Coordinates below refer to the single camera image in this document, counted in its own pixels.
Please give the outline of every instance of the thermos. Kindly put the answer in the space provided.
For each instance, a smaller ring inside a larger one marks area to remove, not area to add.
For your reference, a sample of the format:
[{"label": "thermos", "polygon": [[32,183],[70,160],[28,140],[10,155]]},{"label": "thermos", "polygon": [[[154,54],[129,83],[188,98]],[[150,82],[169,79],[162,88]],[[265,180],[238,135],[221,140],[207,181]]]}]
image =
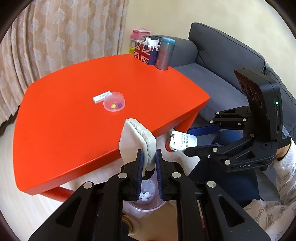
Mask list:
[{"label": "thermos", "polygon": [[156,58],[155,67],[161,70],[168,69],[168,63],[175,48],[175,40],[162,38]]}]

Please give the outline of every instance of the white patterned sleeve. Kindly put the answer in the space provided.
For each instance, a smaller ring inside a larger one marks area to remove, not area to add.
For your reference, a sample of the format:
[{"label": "white patterned sleeve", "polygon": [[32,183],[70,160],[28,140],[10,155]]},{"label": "white patterned sleeve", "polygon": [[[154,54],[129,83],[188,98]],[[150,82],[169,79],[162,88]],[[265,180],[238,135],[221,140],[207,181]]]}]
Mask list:
[{"label": "white patterned sleeve", "polygon": [[289,204],[296,199],[296,146],[292,139],[285,157],[280,161],[274,160],[274,168],[280,199]]}]

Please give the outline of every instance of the patterned curtain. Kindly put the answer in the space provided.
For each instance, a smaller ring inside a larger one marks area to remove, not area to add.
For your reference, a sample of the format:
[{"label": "patterned curtain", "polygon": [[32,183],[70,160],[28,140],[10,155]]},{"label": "patterned curtain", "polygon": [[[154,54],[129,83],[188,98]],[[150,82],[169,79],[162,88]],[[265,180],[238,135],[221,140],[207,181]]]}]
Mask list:
[{"label": "patterned curtain", "polygon": [[24,9],[0,43],[0,124],[39,78],[119,54],[127,7],[128,0],[34,0]]}]

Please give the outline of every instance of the beige wall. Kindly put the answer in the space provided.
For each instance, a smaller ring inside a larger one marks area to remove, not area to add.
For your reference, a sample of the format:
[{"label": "beige wall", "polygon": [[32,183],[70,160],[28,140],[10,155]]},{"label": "beige wall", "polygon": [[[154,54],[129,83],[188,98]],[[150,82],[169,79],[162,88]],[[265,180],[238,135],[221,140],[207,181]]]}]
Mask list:
[{"label": "beige wall", "polygon": [[122,53],[133,29],[188,38],[190,25],[217,28],[260,52],[296,96],[296,40],[264,0],[129,0]]}]

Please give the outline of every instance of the metal pin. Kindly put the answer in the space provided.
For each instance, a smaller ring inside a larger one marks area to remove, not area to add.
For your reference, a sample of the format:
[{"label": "metal pin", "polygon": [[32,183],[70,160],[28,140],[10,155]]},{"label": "metal pin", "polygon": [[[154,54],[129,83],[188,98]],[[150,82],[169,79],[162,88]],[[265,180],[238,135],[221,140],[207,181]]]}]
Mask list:
[{"label": "metal pin", "polygon": [[208,181],[207,182],[207,185],[210,187],[210,188],[214,188],[216,186],[216,183],[214,181]]},{"label": "metal pin", "polygon": [[83,187],[84,187],[85,189],[89,189],[89,188],[92,187],[92,183],[91,183],[91,182],[86,182],[86,183],[83,184]]},{"label": "metal pin", "polygon": [[127,173],[125,173],[125,172],[121,172],[121,173],[118,174],[118,177],[121,178],[121,179],[124,179],[124,178],[126,178],[127,176],[128,176],[128,175],[127,175]]},{"label": "metal pin", "polygon": [[173,178],[180,178],[180,177],[181,177],[181,174],[178,173],[178,172],[173,172],[173,173],[172,173],[172,177],[173,177]]}]

